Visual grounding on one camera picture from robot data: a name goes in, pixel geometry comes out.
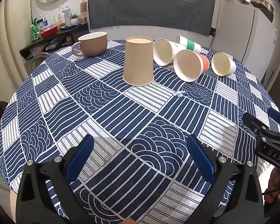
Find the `operator hand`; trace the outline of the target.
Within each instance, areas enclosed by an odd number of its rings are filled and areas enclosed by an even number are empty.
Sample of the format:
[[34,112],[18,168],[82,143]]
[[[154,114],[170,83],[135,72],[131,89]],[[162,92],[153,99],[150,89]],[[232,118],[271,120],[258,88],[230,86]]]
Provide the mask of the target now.
[[278,167],[274,167],[271,172],[268,187],[265,190],[264,201],[265,204],[280,201],[280,168]]

